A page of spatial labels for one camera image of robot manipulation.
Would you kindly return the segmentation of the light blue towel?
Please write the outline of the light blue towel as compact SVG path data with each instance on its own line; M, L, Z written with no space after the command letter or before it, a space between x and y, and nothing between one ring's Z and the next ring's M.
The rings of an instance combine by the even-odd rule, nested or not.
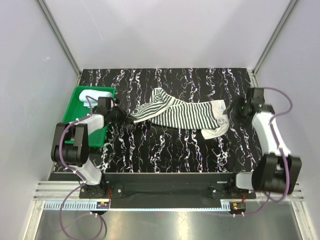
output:
M111 98L113 94L109 91L100 91L100 90L93 90L93 89L85 89L79 95L80 102L83 103L84 107L90 108L96 107L98 105L98 98L99 97L109 97Z

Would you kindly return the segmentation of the striped green white towel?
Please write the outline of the striped green white towel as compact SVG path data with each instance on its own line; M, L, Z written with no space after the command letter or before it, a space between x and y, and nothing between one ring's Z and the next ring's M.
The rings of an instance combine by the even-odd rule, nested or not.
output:
M149 102L136 107L130 115L135 123L153 124L182 129L200 130L205 140L224 135L230 126L223 100L185 102L158 87L152 90Z

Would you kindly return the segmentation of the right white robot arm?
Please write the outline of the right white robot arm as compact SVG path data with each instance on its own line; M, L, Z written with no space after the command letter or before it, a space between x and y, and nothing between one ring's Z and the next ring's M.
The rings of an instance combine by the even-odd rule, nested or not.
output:
M242 126L252 126L262 151L262 157L252 172L239 172L227 185L228 195L239 198L245 190L290 195L298 180L302 161L293 156L278 129L276 118L288 114L286 110L275 113L265 102L265 89L251 87L245 97L238 97L224 110L233 114Z

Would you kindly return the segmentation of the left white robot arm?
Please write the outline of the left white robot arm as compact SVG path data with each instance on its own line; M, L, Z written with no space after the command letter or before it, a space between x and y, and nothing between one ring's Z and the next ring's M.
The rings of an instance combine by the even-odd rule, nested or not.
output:
M89 136L108 124L133 124L135 118L124 111L112 97L85 97L89 104L89 113L72 122L59 122L55 127L51 160L64 166L77 175L85 185L91 186L90 192L97 198L108 193L102 172L89 157Z

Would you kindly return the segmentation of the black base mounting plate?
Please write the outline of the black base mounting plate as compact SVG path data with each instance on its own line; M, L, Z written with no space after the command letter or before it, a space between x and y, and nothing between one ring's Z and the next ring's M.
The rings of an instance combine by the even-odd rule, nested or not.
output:
M234 173L106 173L107 187L122 184L130 195L120 200L128 202L151 201L170 203L208 204L209 200L221 201L209 196L207 190L219 188L234 197L240 194L232 179Z

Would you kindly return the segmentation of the left aluminium frame post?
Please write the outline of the left aluminium frame post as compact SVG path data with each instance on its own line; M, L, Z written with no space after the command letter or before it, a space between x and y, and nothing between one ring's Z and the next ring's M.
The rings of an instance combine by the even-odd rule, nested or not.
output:
M73 71L75 74L79 77L82 73L82 70L80 69L79 65L77 64L75 58L73 57L55 19L53 14L51 13L47 3L45 0L36 0L37 5L39 6L42 14L44 15L54 37L56 38L59 46L61 47L65 57L67 58L68 62L70 63Z

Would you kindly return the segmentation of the aluminium frame post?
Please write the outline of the aluminium frame post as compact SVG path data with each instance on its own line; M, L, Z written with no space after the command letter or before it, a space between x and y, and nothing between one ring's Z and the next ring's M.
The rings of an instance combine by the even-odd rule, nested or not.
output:
M61 47L65 57L67 58L68 62L70 63L73 71L75 74L79 77L82 73L82 70L80 69L79 65L77 64L75 58L73 57L55 19L53 14L51 13L47 3L45 0L36 0L37 5L39 6L42 14L44 15L54 37L56 38L59 46Z
M252 69L253 76L256 76L259 70L261 69L263 63L265 62L267 56L269 55L270 51L272 50L274 44L276 43L278 37L280 36L281 32L283 31L285 25L289 21L291 15L293 14L295 8L297 7L299 0L290 0L288 5L286 6L283 14L280 17L274 31L272 32L262 54L260 55L257 63L255 64L254 68Z

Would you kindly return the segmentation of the right aluminium frame post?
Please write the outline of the right aluminium frame post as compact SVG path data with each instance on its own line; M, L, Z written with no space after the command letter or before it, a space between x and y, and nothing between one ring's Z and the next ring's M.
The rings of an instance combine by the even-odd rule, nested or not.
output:
M285 25L289 21L291 15L293 14L295 8L297 7L299 0L290 0L288 5L286 6L283 14L280 17L274 31L272 32L262 54L260 55L257 63L255 64L254 68L252 69L253 76L256 76L259 70L261 69L263 63L265 62L267 56L269 55L270 51L272 50L274 44L276 43L278 37L280 36L281 32L283 31Z

